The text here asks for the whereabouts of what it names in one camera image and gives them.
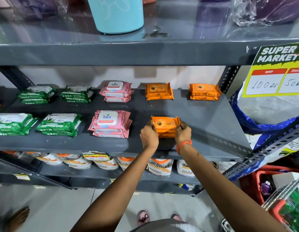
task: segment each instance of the forearm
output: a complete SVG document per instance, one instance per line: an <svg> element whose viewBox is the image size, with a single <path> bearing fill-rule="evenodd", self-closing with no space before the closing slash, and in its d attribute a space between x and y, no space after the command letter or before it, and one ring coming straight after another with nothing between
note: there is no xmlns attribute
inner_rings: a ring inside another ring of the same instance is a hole
<svg viewBox="0 0 299 232"><path fill-rule="evenodd" d="M190 144L181 147L180 155L236 232L285 231L267 211L218 172Z"/></svg>
<svg viewBox="0 0 299 232"><path fill-rule="evenodd" d="M155 150L144 150L91 204L71 232L114 231Z"/></svg>

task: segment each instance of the white wall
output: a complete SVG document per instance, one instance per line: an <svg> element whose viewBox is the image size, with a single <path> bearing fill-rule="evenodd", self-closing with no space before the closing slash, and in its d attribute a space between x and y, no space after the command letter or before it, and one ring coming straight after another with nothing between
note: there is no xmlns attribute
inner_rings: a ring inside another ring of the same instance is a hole
<svg viewBox="0 0 299 232"><path fill-rule="evenodd" d="M225 66L22 66L19 67L34 84L90 85L100 87L104 81L132 82L133 88L141 83L170 82L173 89L188 89L191 83L217 84ZM232 94L247 76L249 66L242 66L228 94ZM0 86L15 88L0 73Z"/></svg>

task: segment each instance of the turquoise container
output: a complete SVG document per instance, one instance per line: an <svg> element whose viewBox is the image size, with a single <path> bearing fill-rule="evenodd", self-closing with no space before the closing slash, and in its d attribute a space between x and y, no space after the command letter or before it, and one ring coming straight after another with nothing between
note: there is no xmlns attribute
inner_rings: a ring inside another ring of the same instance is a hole
<svg viewBox="0 0 299 232"><path fill-rule="evenodd" d="M102 33L128 33L144 24L142 0L88 0L88 3Z"/></svg>

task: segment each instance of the red thread bracelet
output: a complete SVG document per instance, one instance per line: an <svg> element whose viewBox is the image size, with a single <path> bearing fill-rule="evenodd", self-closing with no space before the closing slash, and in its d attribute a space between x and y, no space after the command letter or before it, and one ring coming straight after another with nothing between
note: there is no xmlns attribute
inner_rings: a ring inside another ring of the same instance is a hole
<svg viewBox="0 0 299 232"><path fill-rule="evenodd" d="M179 154L179 150L180 150L180 148L182 147L182 145L184 145L185 143L188 143L188 144L190 144L190 145L192 145L192 141L191 140L186 140L186 141L183 141L179 146L178 146L178 148L177 148L177 153Z"/></svg>

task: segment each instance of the hand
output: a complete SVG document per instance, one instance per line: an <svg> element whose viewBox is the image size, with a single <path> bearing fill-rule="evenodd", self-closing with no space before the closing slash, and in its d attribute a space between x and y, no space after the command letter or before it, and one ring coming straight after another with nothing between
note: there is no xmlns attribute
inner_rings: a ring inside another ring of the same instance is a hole
<svg viewBox="0 0 299 232"><path fill-rule="evenodd" d="M151 149L155 152L158 148L159 139L155 125L149 120L144 128L141 129L140 137L144 150Z"/></svg>
<svg viewBox="0 0 299 232"><path fill-rule="evenodd" d="M176 145L179 146L182 142L191 139L191 128L181 120L181 124L177 126L175 131Z"/></svg>

